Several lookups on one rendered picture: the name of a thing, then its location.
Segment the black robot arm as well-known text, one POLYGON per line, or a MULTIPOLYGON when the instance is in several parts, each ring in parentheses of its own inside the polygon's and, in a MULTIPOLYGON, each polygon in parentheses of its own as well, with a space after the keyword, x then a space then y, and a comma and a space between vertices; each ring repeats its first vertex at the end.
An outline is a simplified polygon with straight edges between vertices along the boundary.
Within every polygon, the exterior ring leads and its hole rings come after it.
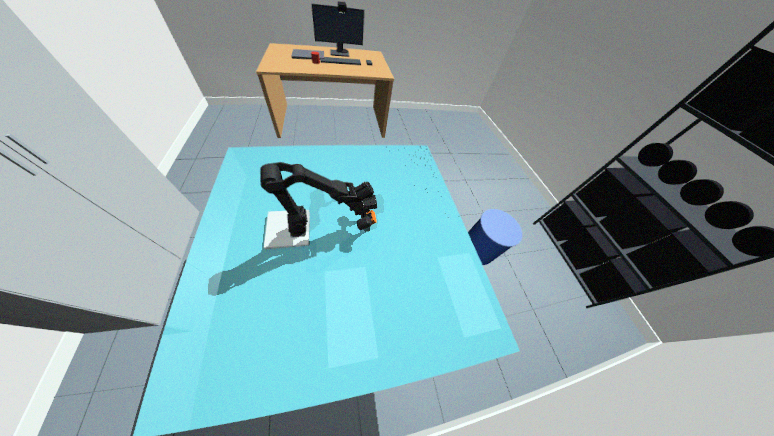
POLYGON ((343 182, 337 179, 330 180, 321 174, 304 168, 301 164, 288 164, 284 162, 263 164, 260 168, 260 186, 267 193, 274 194, 286 209, 290 237, 306 236, 307 231, 308 219, 306 209, 303 205, 297 206, 287 189, 287 187, 297 182, 303 182, 320 189, 337 201, 338 204, 344 202, 350 208, 357 206, 359 199, 362 200, 361 205, 364 212, 377 208, 374 190, 367 181, 355 187, 352 182, 343 182), (290 172, 293 175, 283 180, 281 171, 290 172))

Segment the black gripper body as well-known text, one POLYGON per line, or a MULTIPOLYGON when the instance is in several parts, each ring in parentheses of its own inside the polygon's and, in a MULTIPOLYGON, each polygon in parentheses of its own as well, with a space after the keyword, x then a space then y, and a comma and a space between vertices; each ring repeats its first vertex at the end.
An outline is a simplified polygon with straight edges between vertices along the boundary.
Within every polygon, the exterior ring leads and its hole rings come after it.
POLYGON ((366 215, 366 212, 363 211, 361 203, 362 203, 362 200, 359 199, 359 203, 357 206, 355 206, 354 208, 349 207, 350 211, 355 212, 355 215, 358 215, 358 214, 361 215, 361 219, 357 220, 357 228, 359 230, 363 230, 372 225, 371 219, 369 216, 366 215))

